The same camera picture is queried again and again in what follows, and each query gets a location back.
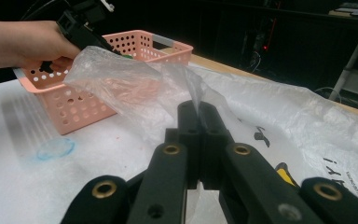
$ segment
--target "pink basket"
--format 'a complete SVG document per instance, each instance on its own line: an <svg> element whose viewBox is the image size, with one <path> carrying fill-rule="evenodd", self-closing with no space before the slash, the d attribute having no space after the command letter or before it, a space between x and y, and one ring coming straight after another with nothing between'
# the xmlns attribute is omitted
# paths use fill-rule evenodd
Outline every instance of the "pink basket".
<svg viewBox="0 0 358 224"><path fill-rule="evenodd" d="M144 62L188 64L193 47L154 35L146 31L129 31L103 36L123 55ZM171 48L171 53L158 50ZM64 73L46 73L39 70L16 69L21 85L37 96L60 134L67 134L116 112L87 91L80 91L62 83Z"/></svg>

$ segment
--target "blue stain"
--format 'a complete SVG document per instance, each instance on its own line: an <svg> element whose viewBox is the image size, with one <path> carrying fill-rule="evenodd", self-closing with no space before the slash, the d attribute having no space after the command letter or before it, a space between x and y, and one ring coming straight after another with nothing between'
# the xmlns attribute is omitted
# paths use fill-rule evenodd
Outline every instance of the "blue stain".
<svg viewBox="0 0 358 224"><path fill-rule="evenodd" d="M69 155L75 149L75 142L69 138L53 138L43 143L36 157L41 161L58 159Z"/></svg>

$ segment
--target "hand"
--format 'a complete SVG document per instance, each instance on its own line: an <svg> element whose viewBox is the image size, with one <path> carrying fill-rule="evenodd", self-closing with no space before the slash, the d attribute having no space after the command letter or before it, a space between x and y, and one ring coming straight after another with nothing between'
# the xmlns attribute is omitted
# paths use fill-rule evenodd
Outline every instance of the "hand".
<svg viewBox="0 0 358 224"><path fill-rule="evenodd" d="M55 21L0 21L0 68L39 68L52 61L62 72L80 52L60 32Z"/></svg>

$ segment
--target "plastic bag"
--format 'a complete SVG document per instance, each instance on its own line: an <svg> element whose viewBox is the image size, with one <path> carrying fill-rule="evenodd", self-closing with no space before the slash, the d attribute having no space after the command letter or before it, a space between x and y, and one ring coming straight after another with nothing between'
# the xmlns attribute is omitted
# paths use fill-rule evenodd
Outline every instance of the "plastic bag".
<svg viewBox="0 0 358 224"><path fill-rule="evenodd" d="M134 131L151 143L150 154L163 142L165 129L177 126L179 104L204 101L216 106L236 142L255 147L298 184L322 176L358 196L358 116L305 88L181 64L137 62L95 47L76 57L64 83L91 91L132 120ZM202 195L199 204L210 199ZM218 203L197 209L192 222L202 223L200 214L206 212L216 216L215 223L225 223L216 212Z"/></svg>

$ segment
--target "black tool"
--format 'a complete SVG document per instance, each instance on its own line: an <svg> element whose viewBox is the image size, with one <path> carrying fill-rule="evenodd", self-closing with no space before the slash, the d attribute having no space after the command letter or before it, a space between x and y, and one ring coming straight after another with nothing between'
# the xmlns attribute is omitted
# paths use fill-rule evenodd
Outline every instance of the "black tool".
<svg viewBox="0 0 358 224"><path fill-rule="evenodd" d="M186 191L199 180L219 190L229 224L358 223L358 198L347 189L320 177L294 189L254 147L233 141L213 105L201 102L197 115L188 101L145 171L127 182L111 175L91 180L62 224L185 223Z"/></svg>
<svg viewBox="0 0 358 224"><path fill-rule="evenodd" d="M105 0L71 0L66 1L71 9L63 12L62 16L57 20L62 34L75 46L84 49L87 46L96 46L102 49L113 51L112 46L101 36L96 34L91 25L105 19L105 10L102 4L109 10L113 11L113 6L107 4ZM43 62L40 71L52 73L50 68L51 62Z"/></svg>

